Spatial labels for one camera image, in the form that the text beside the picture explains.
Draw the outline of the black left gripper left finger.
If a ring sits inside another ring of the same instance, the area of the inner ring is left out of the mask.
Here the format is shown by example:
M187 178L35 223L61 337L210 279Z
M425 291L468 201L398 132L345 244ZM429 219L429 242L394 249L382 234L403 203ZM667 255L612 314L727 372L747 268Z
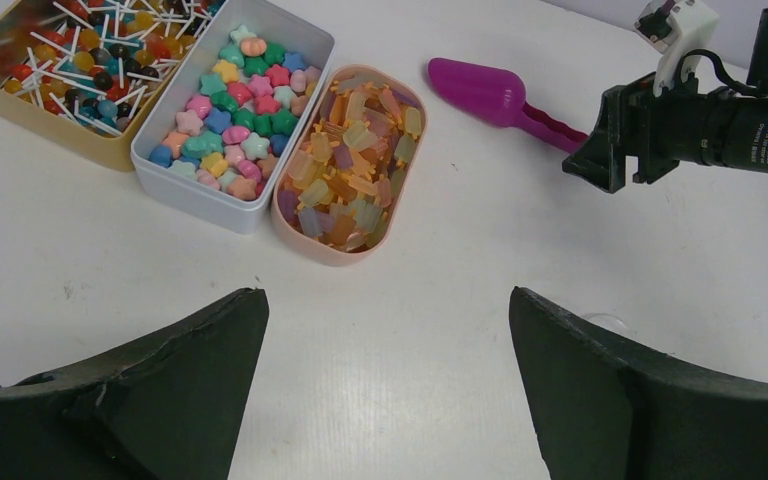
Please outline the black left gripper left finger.
M239 289L160 330L0 386L0 479L224 479L267 329Z

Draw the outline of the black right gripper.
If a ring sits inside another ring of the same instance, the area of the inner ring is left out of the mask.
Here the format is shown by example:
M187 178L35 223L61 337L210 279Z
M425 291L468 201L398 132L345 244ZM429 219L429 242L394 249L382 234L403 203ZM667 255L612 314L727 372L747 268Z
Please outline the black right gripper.
M562 162L562 170L606 193L626 185L626 158L639 161L635 183L652 184L677 168L681 161L725 167L723 126L710 126L718 107L729 99L729 89L699 91L690 80L657 98L654 76L648 74L626 85L616 85L601 97L596 124L584 143Z

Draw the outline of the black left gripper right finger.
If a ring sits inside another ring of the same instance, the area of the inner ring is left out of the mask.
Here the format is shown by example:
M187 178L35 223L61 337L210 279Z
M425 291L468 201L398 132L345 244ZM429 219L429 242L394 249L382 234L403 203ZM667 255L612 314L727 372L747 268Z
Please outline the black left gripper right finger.
M768 479L768 383L630 340L515 288L509 325L554 479Z

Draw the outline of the magenta plastic scoop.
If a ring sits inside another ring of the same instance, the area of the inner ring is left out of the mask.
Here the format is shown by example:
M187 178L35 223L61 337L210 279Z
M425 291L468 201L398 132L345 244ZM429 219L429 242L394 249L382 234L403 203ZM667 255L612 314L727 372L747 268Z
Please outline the magenta plastic scoop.
M568 154L589 137L529 104L524 82L509 70L436 57L426 71L445 102L492 126L518 128Z

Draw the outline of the clear plastic jar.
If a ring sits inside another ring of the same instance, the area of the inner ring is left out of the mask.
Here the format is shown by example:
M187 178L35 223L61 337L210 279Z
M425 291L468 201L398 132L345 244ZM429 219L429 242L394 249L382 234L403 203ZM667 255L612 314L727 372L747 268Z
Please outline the clear plastic jar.
M617 335L627 336L630 332L625 322L613 314L593 312L584 314L582 318Z

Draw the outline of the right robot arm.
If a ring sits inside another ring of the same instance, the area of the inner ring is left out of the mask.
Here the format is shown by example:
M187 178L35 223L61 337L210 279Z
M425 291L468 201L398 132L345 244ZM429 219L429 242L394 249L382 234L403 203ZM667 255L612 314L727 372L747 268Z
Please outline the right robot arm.
M707 44L718 14L702 1L651 1L635 31L661 55L654 72L606 90L592 133L564 172L607 193L652 184L682 162L768 174L768 8L745 81Z

